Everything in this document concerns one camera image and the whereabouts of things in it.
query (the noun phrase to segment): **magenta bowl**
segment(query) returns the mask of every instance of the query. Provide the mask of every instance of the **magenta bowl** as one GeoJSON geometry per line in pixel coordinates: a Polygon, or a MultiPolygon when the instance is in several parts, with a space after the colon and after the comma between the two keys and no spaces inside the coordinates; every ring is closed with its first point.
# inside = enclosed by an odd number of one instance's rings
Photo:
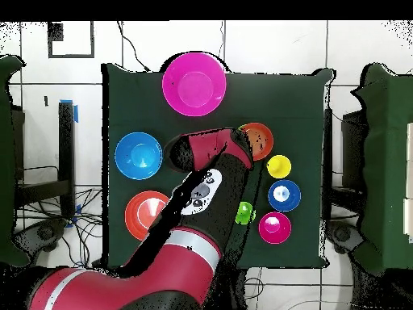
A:
{"type": "Polygon", "coordinates": [[[201,52],[180,55],[162,78],[166,101],[175,111],[187,116],[211,113],[223,100],[226,88],[221,64],[201,52]]]}
{"type": "Polygon", "coordinates": [[[284,214],[270,212],[262,216],[258,224],[261,238],[269,244],[282,244],[291,234],[291,222],[284,214]]]}

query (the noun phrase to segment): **yellow cup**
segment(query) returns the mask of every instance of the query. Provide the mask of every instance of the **yellow cup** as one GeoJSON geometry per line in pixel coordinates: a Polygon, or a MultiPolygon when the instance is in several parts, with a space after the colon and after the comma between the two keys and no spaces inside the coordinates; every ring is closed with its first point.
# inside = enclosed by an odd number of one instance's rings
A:
{"type": "Polygon", "coordinates": [[[281,154],[273,156],[267,163],[267,170],[274,178],[287,177],[291,171],[290,159],[281,154]]]}

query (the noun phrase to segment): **blue bowl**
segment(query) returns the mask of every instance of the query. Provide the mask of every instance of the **blue bowl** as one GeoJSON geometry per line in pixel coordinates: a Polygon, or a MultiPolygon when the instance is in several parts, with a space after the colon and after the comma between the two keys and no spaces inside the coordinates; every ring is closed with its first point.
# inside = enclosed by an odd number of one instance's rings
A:
{"type": "Polygon", "coordinates": [[[269,188],[268,201],[276,211],[289,212],[300,203],[301,191],[294,182],[282,179],[269,188]]]}
{"type": "Polygon", "coordinates": [[[116,146],[115,162],[119,171],[128,178],[150,178],[161,167],[162,148],[147,133],[129,133],[116,146]]]}

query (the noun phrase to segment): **white tile floor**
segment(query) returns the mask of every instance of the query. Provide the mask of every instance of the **white tile floor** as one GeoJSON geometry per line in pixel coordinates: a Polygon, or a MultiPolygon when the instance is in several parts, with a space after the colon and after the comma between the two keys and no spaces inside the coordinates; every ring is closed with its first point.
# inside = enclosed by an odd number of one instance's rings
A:
{"type": "MultiPolygon", "coordinates": [[[[89,24],[63,24],[67,39],[53,43],[54,51],[86,53],[89,24]]],[[[138,57],[153,71],[159,71],[166,59],[179,52],[201,50],[218,55],[223,42],[221,24],[221,20],[122,23],[124,35],[135,45],[138,57]]],[[[330,99],[332,110],[341,118],[361,109],[350,90],[357,87],[365,65],[382,62],[396,73],[413,69],[413,45],[408,35],[412,28],[410,22],[386,21],[227,21],[226,44],[219,56],[238,73],[312,73],[324,67],[336,70],[330,99]]],[[[143,68],[131,45],[122,41],[116,22],[94,22],[95,57],[90,59],[49,59],[46,31],[45,23],[0,23],[0,54],[21,56],[27,64],[10,80],[13,103],[23,105],[26,112],[25,166],[57,165],[57,104],[61,99],[72,99],[79,108],[79,122],[75,123],[77,191],[99,189],[100,64],[116,63],[131,71],[143,68]],[[48,96],[47,107],[44,96],[48,96]]],[[[333,146],[333,169],[340,172],[342,137],[337,119],[333,120],[333,146]]],[[[26,182],[41,182],[56,179],[56,171],[27,171],[25,177],[26,182]]],[[[341,185],[339,174],[333,175],[333,183],[341,185]]],[[[88,212],[101,213],[101,203],[99,196],[88,212]]],[[[333,215],[347,214],[333,208],[333,215]]],[[[25,219],[25,225],[32,221],[25,219]]],[[[87,241],[91,261],[102,251],[98,238],[101,233],[97,226],[97,237],[87,241]]],[[[65,238],[72,247],[72,258],[79,261],[79,239],[73,228],[66,229],[65,238]]],[[[254,279],[248,281],[246,296],[260,293],[247,300],[248,310],[348,310],[353,284],[348,257],[335,253],[328,242],[325,256],[330,262],[325,270],[250,269],[248,277],[261,278],[264,286],[258,286],[254,279]]],[[[42,253],[39,263],[50,267],[72,265],[63,242],[53,252],[42,253]]]]}

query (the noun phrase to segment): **orange bowl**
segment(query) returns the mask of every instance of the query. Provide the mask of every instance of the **orange bowl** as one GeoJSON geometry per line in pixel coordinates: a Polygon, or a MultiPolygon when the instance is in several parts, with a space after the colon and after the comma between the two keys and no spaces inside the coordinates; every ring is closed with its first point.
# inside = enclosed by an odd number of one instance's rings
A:
{"type": "Polygon", "coordinates": [[[248,135],[252,148],[252,159],[259,161],[267,157],[273,149],[273,133],[264,124],[250,123],[240,127],[248,135]]]}

